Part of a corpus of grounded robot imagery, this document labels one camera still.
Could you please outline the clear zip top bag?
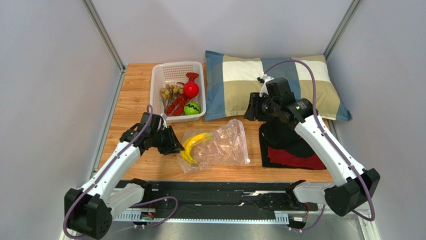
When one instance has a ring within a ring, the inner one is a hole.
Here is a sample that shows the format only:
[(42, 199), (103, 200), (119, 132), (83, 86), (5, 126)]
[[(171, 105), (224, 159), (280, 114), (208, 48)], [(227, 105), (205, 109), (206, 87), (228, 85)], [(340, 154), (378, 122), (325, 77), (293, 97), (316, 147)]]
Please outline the clear zip top bag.
[(199, 165), (182, 160), (180, 153), (177, 155), (177, 161), (184, 174), (199, 173), (213, 165), (243, 166), (251, 163), (242, 121), (234, 118), (212, 131), (188, 130), (181, 139), (182, 145), (184, 146), (184, 142), (188, 138), (201, 133), (212, 133), (212, 139), (200, 143), (192, 149), (191, 156), (199, 162)]

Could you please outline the toy longan bunch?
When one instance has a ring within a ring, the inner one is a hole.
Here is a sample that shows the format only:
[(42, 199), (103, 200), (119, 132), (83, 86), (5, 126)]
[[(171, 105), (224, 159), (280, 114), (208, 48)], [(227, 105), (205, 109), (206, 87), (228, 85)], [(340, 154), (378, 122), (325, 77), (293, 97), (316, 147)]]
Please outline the toy longan bunch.
[(163, 103), (164, 111), (174, 103), (180, 95), (184, 93), (183, 88), (179, 85), (170, 85), (167, 84), (165, 87), (162, 87), (159, 91), (160, 100)]

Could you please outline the red toy strawberry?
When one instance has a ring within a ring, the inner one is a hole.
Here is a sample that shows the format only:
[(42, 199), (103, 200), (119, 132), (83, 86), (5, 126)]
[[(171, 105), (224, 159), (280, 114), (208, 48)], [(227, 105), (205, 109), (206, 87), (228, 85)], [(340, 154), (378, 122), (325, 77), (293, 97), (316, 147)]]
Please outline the red toy strawberry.
[(194, 81), (188, 81), (183, 85), (183, 94), (187, 98), (195, 98), (199, 94), (199, 86)]

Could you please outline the yellow toy bananas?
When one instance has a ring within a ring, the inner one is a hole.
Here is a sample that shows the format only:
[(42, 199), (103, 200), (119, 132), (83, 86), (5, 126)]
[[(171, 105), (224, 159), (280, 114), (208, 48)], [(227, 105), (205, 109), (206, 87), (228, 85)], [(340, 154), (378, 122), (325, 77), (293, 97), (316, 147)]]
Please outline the yellow toy bananas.
[(198, 144), (211, 140), (212, 137), (213, 134), (211, 132), (203, 132), (188, 138), (183, 144), (184, 150), (180, 152), (181, 159), (189, 164), (198, 166), (200, 163), (191, 156), (192, 149)]

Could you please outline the left idle robot arm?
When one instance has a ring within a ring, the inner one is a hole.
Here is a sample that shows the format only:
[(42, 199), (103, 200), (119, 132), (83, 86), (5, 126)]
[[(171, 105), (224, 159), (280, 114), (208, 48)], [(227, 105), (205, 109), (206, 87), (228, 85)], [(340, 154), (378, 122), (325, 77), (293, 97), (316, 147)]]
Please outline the left idle robot arm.
[(114, 154), (116, 160), (109, 168), (112, 172), (107, 172), (108, 180), (102, 181), (103, 184), (112, 184), (111, 190), (105, 189), (103, 196), (113, 219), (134, 205), (150, 204), (152, 184), (145, 180), (134, 178), (122, 190), (112, 193), (127, 169), (149, 148), (157, 148), (162, 155), (178, 154), (184, 150), (171, 126), (137, 131), (129, 129), (123, 133)]

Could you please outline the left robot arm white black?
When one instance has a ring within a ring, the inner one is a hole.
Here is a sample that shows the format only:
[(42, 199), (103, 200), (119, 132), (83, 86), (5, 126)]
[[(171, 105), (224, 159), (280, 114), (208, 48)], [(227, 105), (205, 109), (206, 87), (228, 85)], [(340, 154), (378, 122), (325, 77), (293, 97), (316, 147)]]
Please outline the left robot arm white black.
[(126, 171), (150, 148), (165, 156), (185, 149), (173, 128), (153, 110), (144, 112), (140, 122), (121, 135), (114, 152), (90, 180), (65, 194), (62, 230), (68, 238), (100, 240), (124, 211), (156, 202), (152, 184), (138, 178), (114, 192)]

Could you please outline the green toy watermelon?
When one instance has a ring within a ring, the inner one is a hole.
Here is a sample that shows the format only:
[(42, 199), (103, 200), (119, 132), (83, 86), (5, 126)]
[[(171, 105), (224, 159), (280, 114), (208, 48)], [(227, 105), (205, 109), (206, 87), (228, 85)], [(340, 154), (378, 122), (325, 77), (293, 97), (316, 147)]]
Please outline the green toy watermelon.
[(186, 116), (197, 115), (202, 112), (202, 109), (199, 104), (195, 102), (188, 102), (184, 105), (184, 114)]

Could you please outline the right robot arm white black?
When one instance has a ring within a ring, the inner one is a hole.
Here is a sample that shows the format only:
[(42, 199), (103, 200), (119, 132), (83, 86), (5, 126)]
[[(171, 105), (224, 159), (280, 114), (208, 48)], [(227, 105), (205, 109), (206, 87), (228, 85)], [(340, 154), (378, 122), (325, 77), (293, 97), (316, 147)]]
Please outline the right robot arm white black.
[(316, 108), (306, 98), (295, 99), (285, 78), (258, 78), (260, 92), (252, 92), (244, 118), (249, 121), (280, 120), (298, 134), (316, 153), (332, 182), (299, 180), (286, 189), (293, 202), (327, 205), (338, 216), (355, 212), (368, 202), (381, 179), (375, 168), (357, 162), (325, 126)]

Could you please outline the red toy lobster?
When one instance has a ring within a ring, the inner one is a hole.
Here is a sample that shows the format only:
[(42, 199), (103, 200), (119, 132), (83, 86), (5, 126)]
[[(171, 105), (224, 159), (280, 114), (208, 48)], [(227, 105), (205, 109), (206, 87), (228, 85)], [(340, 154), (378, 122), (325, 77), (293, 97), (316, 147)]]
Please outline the red toy lobster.
[[(188, 78), (187, 82), (195, 82), (195, 80), (199, 77), (200, 75), (198, 73), (195, 72), (188, 72), (186, 74), (186, 77)], [(177, 86), (180, 86), (183, 88), (184, 84), (187, 82), (177, 82)], [(165, 112), (165, 114), (170, 117), (177, 117), (180, 116), (183, 112), (184, 112), (184, 106), (185, 104), (189, 103), (190, 100), (192, 100), (193, 98), (188, 98), (186, 97), (184, 94), (181, 94), (177, 100), (172, 103)]]

